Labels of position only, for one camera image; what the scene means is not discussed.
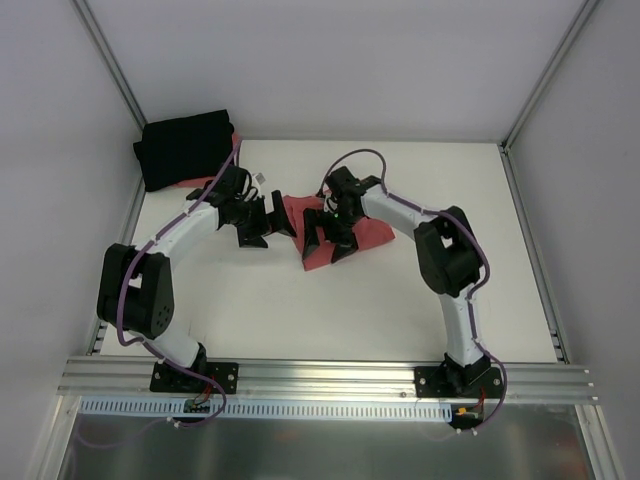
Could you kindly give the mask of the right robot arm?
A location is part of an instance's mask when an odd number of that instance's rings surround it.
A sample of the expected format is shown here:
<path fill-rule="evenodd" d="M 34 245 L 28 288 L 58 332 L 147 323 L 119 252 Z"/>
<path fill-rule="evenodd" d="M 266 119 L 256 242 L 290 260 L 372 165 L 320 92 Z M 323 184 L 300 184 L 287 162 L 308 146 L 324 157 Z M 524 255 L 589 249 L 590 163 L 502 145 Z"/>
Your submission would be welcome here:
<path fill-rule="evenodd" d="M 356 178 L 348 168 L 329 173 L 320 189 L 323 207 L 303 213 L 302 257 L 329 247 L 335 264 L 362 248 L 355 227 L 377 220 L 414 241 L 421 277 L 438 295 L 447 347 L 438 371 L 427 379 L 440 393 L 466 397 L 482 385 L 491 360 L 478 345 L 475 307 L 470 302 L 481 285 L 486 262 L 463 210 L 431 211 L 389 191 L 382 179 Z"/>

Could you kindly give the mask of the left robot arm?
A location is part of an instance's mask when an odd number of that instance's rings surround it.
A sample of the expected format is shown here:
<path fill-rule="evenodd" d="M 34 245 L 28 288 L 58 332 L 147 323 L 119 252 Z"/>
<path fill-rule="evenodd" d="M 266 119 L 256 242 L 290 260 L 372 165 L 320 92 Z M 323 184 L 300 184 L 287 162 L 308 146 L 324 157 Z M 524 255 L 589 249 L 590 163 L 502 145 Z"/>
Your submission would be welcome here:
<path fill-rule="evenodd" d="M 261 177 L 229 166 L 191 191 L 180 212 L 136 245 L 105 252 L 97 300 L 99 319 L 123 347 L 139 344 L 156 357 L 156 375 L 173 389 L 196 391 L 213 381 L 205 347 L 175 326 L 173 270 L 200 241 L 230 225 L 241 247 L 264 248 L 266 236 L 296 235 L 283 195 L 261 191 Z"/>

